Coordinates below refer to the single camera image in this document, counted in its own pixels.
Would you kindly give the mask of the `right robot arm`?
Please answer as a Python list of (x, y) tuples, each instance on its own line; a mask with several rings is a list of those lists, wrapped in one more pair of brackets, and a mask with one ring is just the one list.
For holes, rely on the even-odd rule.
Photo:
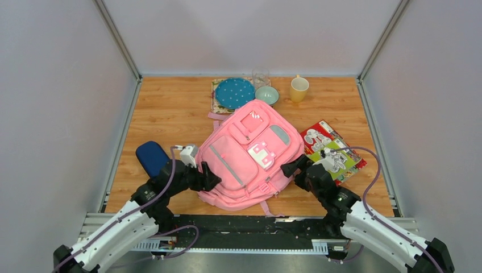
[(286, 177), (311, 192), (327, 214), (325, 233), (361, 243), (384, 258), (399, 272), (454, 272), (447, 245), (438, 238), (428, 241), (387, 219), (351, 190), (337, 185), (321, 162), (306, 155), (281, 165)]

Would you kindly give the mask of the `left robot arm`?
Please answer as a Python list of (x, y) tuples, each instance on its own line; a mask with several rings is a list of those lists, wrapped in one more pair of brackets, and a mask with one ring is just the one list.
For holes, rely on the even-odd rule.
[(104, 272), (139, 242), (172, 232), (174, 214), (168, 208), (171, 197), (187, 189), (210, 191), (221, 181), (206, 162), (200, 168), (180, 160), (168, 162), (85, 241), (71, 247), (59, 246), (53, 253), (53, 271)]

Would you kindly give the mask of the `green comic book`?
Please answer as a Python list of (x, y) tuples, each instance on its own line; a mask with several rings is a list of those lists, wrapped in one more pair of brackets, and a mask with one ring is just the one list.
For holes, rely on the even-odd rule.
[(347, 145), (339, 138), (332, 140), (323, 148), (308, 155), (315, 164), (321, 164), (337, 183), (342, 183), (351, 173), (351, 169), (360, 161), (359, 158), (353, 159), (349, 156)]

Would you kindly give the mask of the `pink student backpack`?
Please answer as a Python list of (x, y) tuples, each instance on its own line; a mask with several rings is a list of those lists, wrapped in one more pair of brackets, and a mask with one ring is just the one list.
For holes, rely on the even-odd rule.
[(196, 162), (206, 162), (221, 182), (198, 197), (218, 208), (237, 211), (260, 204), (271, 216), (267, 199), (292, 180), (281, 166), (304, 154), (299, 132), (273, 107), (253, 100), (235, 110), (203, 142)]

